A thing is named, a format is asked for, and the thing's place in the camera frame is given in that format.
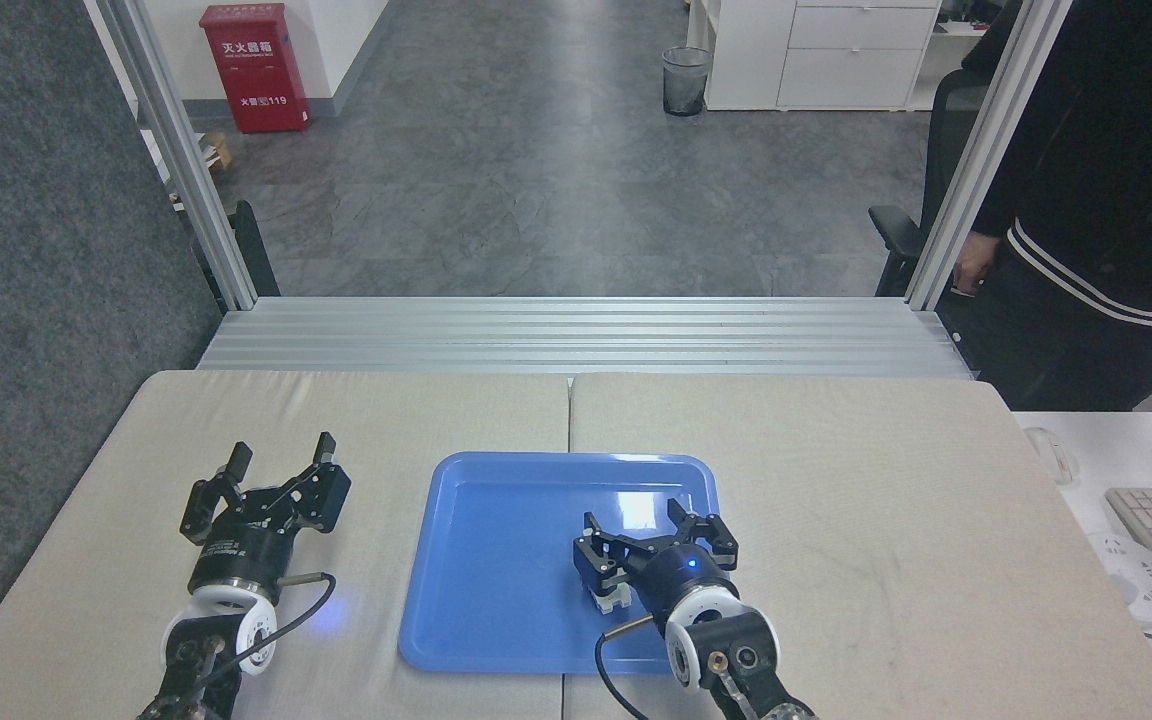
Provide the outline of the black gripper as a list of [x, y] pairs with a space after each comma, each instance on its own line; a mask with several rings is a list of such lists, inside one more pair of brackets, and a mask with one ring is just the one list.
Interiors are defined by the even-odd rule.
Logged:
[[609, 533], [594, 511], [582, 515], [584, 526], [573, 541], [573, 564], [594, 600], [609, 600], [620, 592], [617, 588], [630, 583], [646, 611], [668, 617], [696, 588], [717, 585], [737, 594], [723, 571], [737, 568], [738, 541], [721, 516], [689, 511], [676, 498], [667, 501], [666, 515], [675, 533], [659, 538]]
[[180, 520], [180, 533], [200, 546], [188, 591], [229, 585], [279, 602], [282, 588], [278, 579], [285, 577], [291, 561], [294, 529], [333, 532], [351, 488], [351, 479], [335, 462], [335, 450], [338, 442], [324, 430], [317, 438], [311, 464], [282, 488], [271, 488], [273, 498], [262, 500], [262, 511], [270, 523], [212, 524], [221, 498], [229, 509], [241, 505], [238, 486], [253, 456], [247, 442], [234, 445], [227, 462], [211, 478], [195, 482]]

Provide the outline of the person's hand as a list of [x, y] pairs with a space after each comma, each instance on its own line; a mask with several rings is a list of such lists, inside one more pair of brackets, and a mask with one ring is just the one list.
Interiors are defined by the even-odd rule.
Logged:
[[955, 295], [973, 297], [986, 282], [990, 270], [995, 265], [1001, 238], [969, 232], [952, 270], [950, 290]]

